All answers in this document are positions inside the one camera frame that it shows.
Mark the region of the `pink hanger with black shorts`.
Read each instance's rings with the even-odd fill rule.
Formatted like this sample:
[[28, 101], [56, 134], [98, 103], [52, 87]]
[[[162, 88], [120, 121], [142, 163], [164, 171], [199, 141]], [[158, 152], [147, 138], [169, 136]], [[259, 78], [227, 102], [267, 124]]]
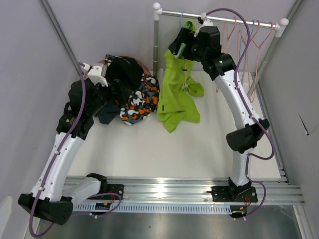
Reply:
[[233, 19], [234, 19], [234, 23], [232, 24], [232, 29], [231, 29], [231, 31], [229, 31], [229, 24], [228, 24], [228, 23], [224, 24], [224, 28], [223, 28], [223, 41], [222, 41], [222, 43], [223, 43], [223, 46], [224, 46], [225, 48], [228, 47], [228, 43], [229, 43], [229, 41], [230, 41], [230, 38], [231, 38], [231, 36], [232, 36], [234, 30], [236, 29], [237, 17], [235, 16]]

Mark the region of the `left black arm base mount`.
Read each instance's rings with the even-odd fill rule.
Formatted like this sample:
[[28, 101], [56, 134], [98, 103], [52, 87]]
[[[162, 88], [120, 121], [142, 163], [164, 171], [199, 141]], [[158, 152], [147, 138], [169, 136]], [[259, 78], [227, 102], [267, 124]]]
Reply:
[[118, 200], [115, 194], [123, 198], [124, 184], [109, 184], [105, 191], [99, 192], [97, 196], [89, 197], [88, 200]]

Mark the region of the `lime green shorts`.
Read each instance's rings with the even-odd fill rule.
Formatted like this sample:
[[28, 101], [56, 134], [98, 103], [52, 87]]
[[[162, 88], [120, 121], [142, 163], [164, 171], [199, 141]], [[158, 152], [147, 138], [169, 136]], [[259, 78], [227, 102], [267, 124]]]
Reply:
[[170, 50], [165, 55], [166, 68], [160, 88], [158, 120], [168, 132], [176, 130], [181, 121], [200, 122], [200, 113], [193, 97], [203, 97], [203, 86], [190, 76], [193, 61], [176, 57]]

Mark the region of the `pink hanger with navy shorts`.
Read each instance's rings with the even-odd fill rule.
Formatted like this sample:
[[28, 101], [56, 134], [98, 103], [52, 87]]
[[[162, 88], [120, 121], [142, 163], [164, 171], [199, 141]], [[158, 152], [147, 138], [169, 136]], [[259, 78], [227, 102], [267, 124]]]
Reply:
[[255, 36], [260, 29], [259, 20], [252, 20], [253, 25], [250, 30], [250, 44], [245, 56], [241, 62], [242, 70], [240, 81], [247, 92], [248, 99], [251, 103], [255, 101], [256, 82], [258, 72], [258, 62], [261, 46], [255, 41]]

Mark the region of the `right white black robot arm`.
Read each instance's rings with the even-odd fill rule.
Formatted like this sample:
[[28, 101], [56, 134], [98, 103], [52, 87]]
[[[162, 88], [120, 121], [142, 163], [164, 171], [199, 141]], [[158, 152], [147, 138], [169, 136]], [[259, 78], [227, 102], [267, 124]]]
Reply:
[[251, 185], [246, 176], [247, 155], [257, 146], [263, 130], [269, 128], [269, 121], [261, 119], [248, 98], [238, 92], [242, 84], [235, 73], [236, 64], [231, 55], [221, 51], [220, 32], [216, 26], [204, 26], [199, 32], [183, 27], [168, 48], [175, 56], [200, 62], [226, 99], [236, 126], [235, 131], [226, 135], [233, 151], [227, 194], [231, 200], [239, 201], [246, 194], [245, 188]]

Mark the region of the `black shorts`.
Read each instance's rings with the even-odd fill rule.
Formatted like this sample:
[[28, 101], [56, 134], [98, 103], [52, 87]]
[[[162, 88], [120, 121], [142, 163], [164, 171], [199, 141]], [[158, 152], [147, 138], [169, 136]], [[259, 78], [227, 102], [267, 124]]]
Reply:
[[132, 92], [140, 87], [144, 71], [134, 58], [106, 55], [105, 65], [107, 66], [106, 80], [109, 85], [114, 79], [119, 79]]

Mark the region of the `dark navy shorts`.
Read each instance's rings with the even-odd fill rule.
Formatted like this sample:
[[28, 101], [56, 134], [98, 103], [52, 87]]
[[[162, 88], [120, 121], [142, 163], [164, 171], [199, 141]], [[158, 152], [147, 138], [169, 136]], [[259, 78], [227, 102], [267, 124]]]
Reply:
[[120, 114], [120, 108], [112, 103], [105, 104], [97, 113], [101, 124], [109, 124], [116, 116]]

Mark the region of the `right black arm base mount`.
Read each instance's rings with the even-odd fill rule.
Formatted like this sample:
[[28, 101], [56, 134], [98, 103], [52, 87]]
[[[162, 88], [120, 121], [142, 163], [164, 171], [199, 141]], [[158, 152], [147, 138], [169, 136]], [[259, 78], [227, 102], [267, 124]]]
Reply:
[[210, 191], [214, 202], [235, 202], [244, 203], [247, 199], [252, 203], [257, 203], [257, 193], [255, 187], [248, 183], [243, 186], [212, 186]]

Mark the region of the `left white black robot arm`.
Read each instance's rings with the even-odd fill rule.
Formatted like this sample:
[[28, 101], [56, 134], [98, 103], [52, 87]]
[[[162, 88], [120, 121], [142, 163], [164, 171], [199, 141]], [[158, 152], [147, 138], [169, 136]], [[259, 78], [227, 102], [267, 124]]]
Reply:
[[57, 225], [65, 224], [73, 208], [87, 199], [122, 200], [123, 192], [111, 191], [107, 177], [90, 173], [84, 180], [68, 190], [64, 182], [72, 162], [94, 124], [94, 116], [108, 103], [114, 105], [124, 99], [120, 82], [108, 86], [94, 85], [90, 80], [76, 81], [68, 92], [59, 119], [55, 142], [48, 162], [29, 194], [21, 194], [18, 204], [30, 216]]

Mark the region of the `light blue hanger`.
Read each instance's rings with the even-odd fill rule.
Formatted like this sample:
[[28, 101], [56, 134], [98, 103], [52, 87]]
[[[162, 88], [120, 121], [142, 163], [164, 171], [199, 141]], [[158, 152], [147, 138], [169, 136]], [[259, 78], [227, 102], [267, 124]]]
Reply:
[[195, 25], [192, 20], [187, 20], [184, 24], [182, 24], [183, 14], [184, 14], [184, 11], [181, 13], [179, 17], [179, 29], [181, 30], [182, 28], [186, 28], [186, 29], [194, 31]]

